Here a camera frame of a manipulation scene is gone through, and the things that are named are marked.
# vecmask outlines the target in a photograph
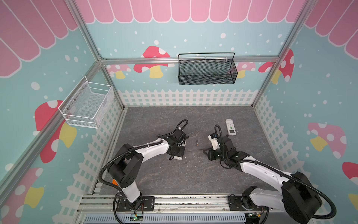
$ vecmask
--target white mesh basket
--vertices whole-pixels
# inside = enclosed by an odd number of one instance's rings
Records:
[[[85,76],[77,86],[58,109],[69,125],[98,128],[114,99],[113,87]]]

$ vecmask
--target white remote control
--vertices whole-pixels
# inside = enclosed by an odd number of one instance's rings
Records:
[[[234,122],[231,119],[226,119],[225,122],[226,122],[227,133],[229,135],[236,135]]]

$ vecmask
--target gray marble floor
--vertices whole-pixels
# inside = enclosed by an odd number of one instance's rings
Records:
[[[226,135],[225,120],[232,119],[237,135],[230,138],[237,150],[279,168],[250,106],[130,107],[116,148],[119,150],[125,143],[141,145],[154,141],[157,134],[172,131],[182,119],[189,121],[184,132],[190,137],[183,160],[169,161],[169,155],[162,154],[144,162],[136,179],[142,194],[239,194],[251,185],[274,190],[254,176],[222,168],[218,160],[209,161],[199,150],[211,147],[208,135],[214,132],[215,124]],[[105,179],[112,182],[109,174]],[[116,189],[105,185],[100,191],[102,195],[116,193]]]

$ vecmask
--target robotic arm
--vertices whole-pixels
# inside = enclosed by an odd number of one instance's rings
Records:
[[[215,125],[215,133],[209,135],[208,138],[213,147],[205,150],[204,154],[209,160],[219,159],[220,164],[223,161],[226,165],[221,164],[223,168],[235,168],[254,175],[277,190],[262,190],[251,186],[242,193],[240,199],[235,195],[229,196],[230,208],[240,206],[246,210],[252,210],[256,206],[276,208],[286,211],[295,221],[302,224],[308,223],[311,218],[330,219],[335,216],[336,207],[333,202],[314,188],[304,174],[284,172],[257,161],[245,152],[237,152],[228,135],[222,136],[219,125]],[[319,195],[331,206],[331,212],[328,215],[314,215],[322,205]]]
[[[99,181],[121,192],[122,198],[133,211],[141,208],[143,206],[142,195],[135,182],[141,164],[150,158],[165,153],[170,155],[169,160],[181,160],[184,156],[185,140],[189,138],[183,132],[187,124],[188,120],[182,120],[174,131],[165,135],[157,135],[157,140],[141,146],[124,144],[115,157],[101,169],[98,175]],[[106,169],[118,185],[103,180],[102,175]]]

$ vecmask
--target black mesh basket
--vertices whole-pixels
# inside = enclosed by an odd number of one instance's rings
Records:
[[[179,54],[179,85],[234,84],[237,77],[234,55],[230,52]]]

